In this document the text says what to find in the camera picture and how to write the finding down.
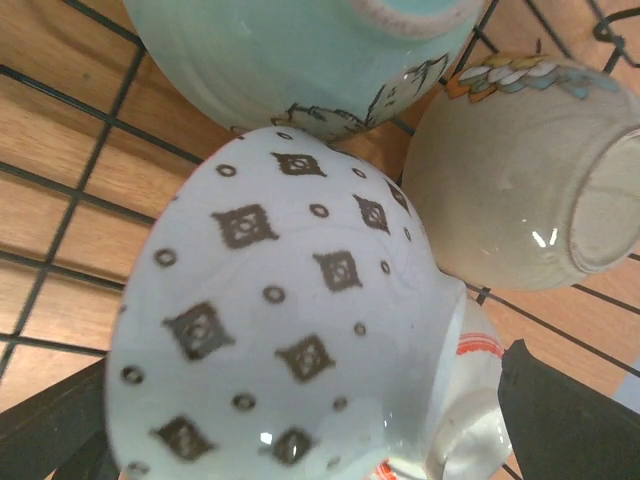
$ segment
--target cup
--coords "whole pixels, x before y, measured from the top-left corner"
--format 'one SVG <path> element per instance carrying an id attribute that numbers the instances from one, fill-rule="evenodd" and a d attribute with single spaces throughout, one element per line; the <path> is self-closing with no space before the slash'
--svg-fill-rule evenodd
<path id="1" fill-rule="evenodd" d="M 107 362 L 114 458 L 153 480 L 424 462 L 465 307 L 379 170 L 291 128 L 241 136 L 136 261 Z"/>
<path id="2" fill-rule="evenodd" d="M 176 88 L 218 124 L 326 141 L 370 130 L 426 93 L 481 0 L 125 0 Z"/>
<path id="3" fill-rule="evenodd" d="M 504 349 L 489 317 L 467 300 L 453 374 L 425 464 L 391 458 L 366 480 L 486 480 L 512 453 L 498 384 Z"/>
<path id="4" fill-rule="evenodd" d="M 411 142 L 403 189 L 438 266 L 541 290 L 606 271 L 640 238 L 640 101 L 602 72 L 499 53 L 447 83 Z"/>

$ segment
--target wood grain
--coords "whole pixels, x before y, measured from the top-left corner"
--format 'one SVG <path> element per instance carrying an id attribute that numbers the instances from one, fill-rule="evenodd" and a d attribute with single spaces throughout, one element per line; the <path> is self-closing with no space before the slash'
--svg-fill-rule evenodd
<path id="1" fill-rule="evenodd" d="M 133 31 L 121 1 L 86 2 Z M 610 45 L 591 37 L 593 12 L 584 0 L 538 0 L 543 14 L 561 30 L 576 57 L 602 68 Z M 629 8 L 636 0 L 601 0 L 607 13 Z M 631 21 L 614 28 L 628 36 L 640 58 L 640 33 Z M 61 1 L 0 2 L 2 63 L 108 112 L 134 57 L 135 46 Z M 524 1 L 501 0 L 486 33 L 499 48 L 559 53 Z M 478 42 L 470 61 L 490 50 Z M 620 62 L 613 76 L 640 93 L 640 74 Z M 415 127 L 439 87 L 400 118 Z M 101 121 L 14 80 L 0 77 L 0 160 L 14 167 L 74 187 L 96 148 Z M 119 119 L 205 159 L 233 135 L 208 120 L 168 82 L 146 56 L 128 92 Z M 378 166 L 392 178 L 402 171 L 411 137 L 391 123 L 343 142 L 341 146 Z M 109 133 L 87 192 L 157 218 L 195 164 L 129 133 Z M 0 174 L 0 248 L 43 259 L 69 197 L 7 173 Z M 55 257 L 57 265 L 126 282 L 149 232 L 143 225 L 80 202 Z M 31 289 L 36 271 L 0 261 L 0 332 L 11 333 Z M 631 307 L 640 307 L 640 262 L 627 259 L 584 285 Z M 604 354 L 632 363 L 640 356 L 640 319 L 630 310 L 574 288 L 538 293 L 495 291 L 544 322 L 545 328 L 495 300 L 484 308 L 505 345 L 524 338 L 542 361 L 611 396 L 625 372 L 554 333 L 558 328 Z M 48 275 L 24 335 L 99 349 L 109 346 L 119 293 Z M 4 344 L 0 343 L 0 353 Z M 19 346 L 0 384 L 0 411 L 93 363 L 82 355 Z M 509 461 L 516 471 L 515 459 Z M 494 478 L 510 479 L 504 471 Z"/>

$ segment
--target beige cup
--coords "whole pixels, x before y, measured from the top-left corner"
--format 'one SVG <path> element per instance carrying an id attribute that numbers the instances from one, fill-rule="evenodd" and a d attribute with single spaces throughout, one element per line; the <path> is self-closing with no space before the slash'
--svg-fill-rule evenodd
<path id="1" fill-rule="evenodd" d="M 447 273 L 525 290 L 580 282 L 640 237 L 640 101 L 566 59 L 492 55 L 425 113 L 403 190 Z"/>

